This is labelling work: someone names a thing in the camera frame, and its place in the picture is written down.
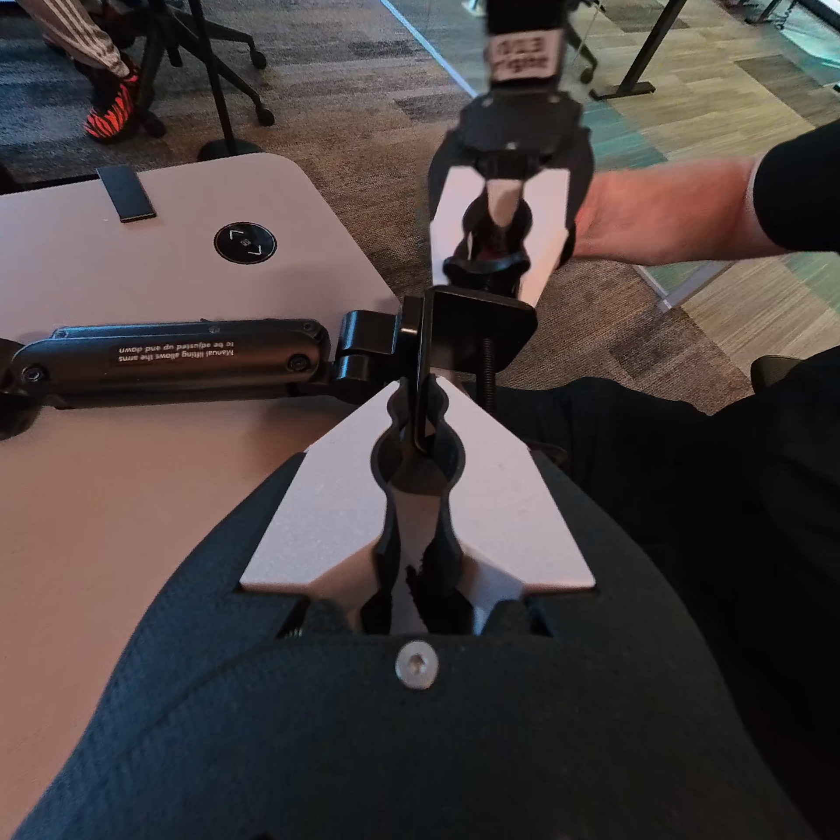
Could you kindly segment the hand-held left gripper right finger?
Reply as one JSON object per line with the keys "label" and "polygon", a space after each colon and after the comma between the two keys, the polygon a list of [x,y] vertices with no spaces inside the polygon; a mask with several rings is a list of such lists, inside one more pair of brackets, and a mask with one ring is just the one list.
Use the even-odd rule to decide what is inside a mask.
{"label": "hand-held left gripper right finger", "polygon": [[530,448],[450,381],[430,381],[444,475],[427,547],[433,633],[480,634],[503,602],[588,592],[595,577]]}

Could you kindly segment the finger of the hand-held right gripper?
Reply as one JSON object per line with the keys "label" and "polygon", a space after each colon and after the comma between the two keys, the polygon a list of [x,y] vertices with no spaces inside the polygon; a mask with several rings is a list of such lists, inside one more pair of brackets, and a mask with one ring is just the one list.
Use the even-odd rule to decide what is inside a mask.
{"label": "finger of the hand-held right gripper", "polygon": [[486,191],[486,181],[474,168],[455,165],[448,170],[437,208],[430,220],[430,265],[433,286],[449,284],[445,261],[461,248],[469,253],[469,232],[465,218]]}
{"label": "finger of the hand-held right gripper", "polygon": [[523,239],[530,267],[520,278],[518,299],[533,308],[558,268],[569,237],[566,214],[570,184],[569,170],[542,170],[523,187],[522,198],[532,219]]}

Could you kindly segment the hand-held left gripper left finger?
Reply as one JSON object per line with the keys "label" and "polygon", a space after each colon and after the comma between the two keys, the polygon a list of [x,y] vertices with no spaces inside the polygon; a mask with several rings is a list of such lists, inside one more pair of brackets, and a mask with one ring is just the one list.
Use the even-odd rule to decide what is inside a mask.
{"label": "hand-held left gripper left finger", "polygon": [[307,448],[243,590],[330,601],[352,627],[391,632],[402,547],[390,482],[408,408],[407,383],[394,381]]}

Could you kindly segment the black desk clamp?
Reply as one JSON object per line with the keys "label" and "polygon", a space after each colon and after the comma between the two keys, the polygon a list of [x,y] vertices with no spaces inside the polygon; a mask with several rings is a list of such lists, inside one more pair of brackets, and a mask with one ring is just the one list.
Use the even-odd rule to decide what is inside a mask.
{"label": "black desk clamp", "polygon": [[430,456],[437,421],[431,419],[433,368],[475,376],[476,399],[497,412],[497,374],[524,348],[538,326],[533,305],[518,298],[530,268],[523,250],[490,258],[447,257],[443,284],[421,298],[406,297],[401,321],[414,331],[395,333],[395,372],[409,386],[409,423],[416,450]]}

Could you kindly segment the person's right forearm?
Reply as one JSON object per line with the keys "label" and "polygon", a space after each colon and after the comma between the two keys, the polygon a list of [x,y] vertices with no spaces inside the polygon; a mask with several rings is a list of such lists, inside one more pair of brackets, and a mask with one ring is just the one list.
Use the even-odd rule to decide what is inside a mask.
{"label": "person's right forearm", "polygon": [[753,207],[761,160],[672,161],[595,173],[576,214],[573,257],[651,267],[788,254],[764,232]]}

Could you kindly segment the black wheeled office chair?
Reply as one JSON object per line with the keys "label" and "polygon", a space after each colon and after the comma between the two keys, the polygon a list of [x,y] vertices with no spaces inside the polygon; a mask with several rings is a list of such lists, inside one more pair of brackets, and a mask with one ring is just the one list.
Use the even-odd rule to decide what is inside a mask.
{"label": "black wheeled office chair", "polygon": [[580,83],[590,84],[594,79],[599,61],[590,48],[590,35],[602,9],[597,1],[566,2],[565,42],[574,55],[573,63],[582,61]]}
{"label": "black wheeled office chair", "polygon": [[[126,13],[125,17],[130,35],[144,38],[140,63],[140,89],[136,101],[138,121],[150,137],[159,140],[165,137],[166,127],[153,114],[151,107],[154,102],[154,84],[161,69],[163,58],[167,58],[174,68],[182,67],[182,51],[184,50],[199,60],[205,68],[203,49],[196,37],[196,27],[188,2],[142,1],[125,2],[124,4],[129,7],[129,12]],[[215,23],[208,20],[206,16],[205,20],[214,53],[216,53],[213,46],[215,41],[244,45],[248,48],[253,68],[256,70],[266,68],[266,56],[258,49],[251,35]],[[251,100],[255,117],[260,126],[265,128],[273,126],[275,115],[267,108],[257,91],[219,59],[217,54],[215,56],[221,81],[225,80]]]}

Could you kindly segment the black table leg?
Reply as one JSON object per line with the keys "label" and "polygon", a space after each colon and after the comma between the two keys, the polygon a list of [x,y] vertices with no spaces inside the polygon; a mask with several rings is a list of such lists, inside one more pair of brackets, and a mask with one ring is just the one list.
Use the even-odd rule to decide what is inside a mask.
{"label": "black table leg", "polygon": [[655,85],[642,80],[642,75],[685,5],[686,1],[667,1],[620,83],[592,87],[589,90],[590,98],[594,101],[605,101],[654,94]]}

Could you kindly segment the black round table disc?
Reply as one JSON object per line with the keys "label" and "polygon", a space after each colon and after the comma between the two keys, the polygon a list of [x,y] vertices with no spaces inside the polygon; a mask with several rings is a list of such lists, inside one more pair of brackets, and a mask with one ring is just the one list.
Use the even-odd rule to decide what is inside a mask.
{"label": "black round table disc", "polygon": [[265,263],[277,252],[276,237],[263,225],[236,222],[221,228],[213,240],[216,252],[240,266]]}

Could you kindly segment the black pole stand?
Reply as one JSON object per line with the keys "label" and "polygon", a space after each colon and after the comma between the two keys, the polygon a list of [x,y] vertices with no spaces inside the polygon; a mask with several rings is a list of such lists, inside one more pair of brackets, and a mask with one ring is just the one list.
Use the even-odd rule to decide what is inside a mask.
{"label": "black pole stand", "polygon": [[241,154],[260,153],[262,149],[257,144],[239,140],[235,137],[228,115],[227,103],[218,71],[217,58],[207,31],[202,3],[200,1],[188,1],[188,5],[196,27],[196,37],[203,49],[203,63],[213,95],[217,119],[222,130],[222,138],[220,140],[206,142],[201,150],[199,150],[197,160],[204,162],[234,157]]}

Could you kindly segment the black rectangular table plate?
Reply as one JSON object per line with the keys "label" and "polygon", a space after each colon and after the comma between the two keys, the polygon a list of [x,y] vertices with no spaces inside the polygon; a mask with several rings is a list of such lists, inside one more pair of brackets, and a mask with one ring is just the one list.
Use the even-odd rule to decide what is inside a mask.
{"label": "black rectangular table plate", "polygon": [[122,224],[157,217],[156,210],[134,169],[126,164],[106,165],[96,173]]}

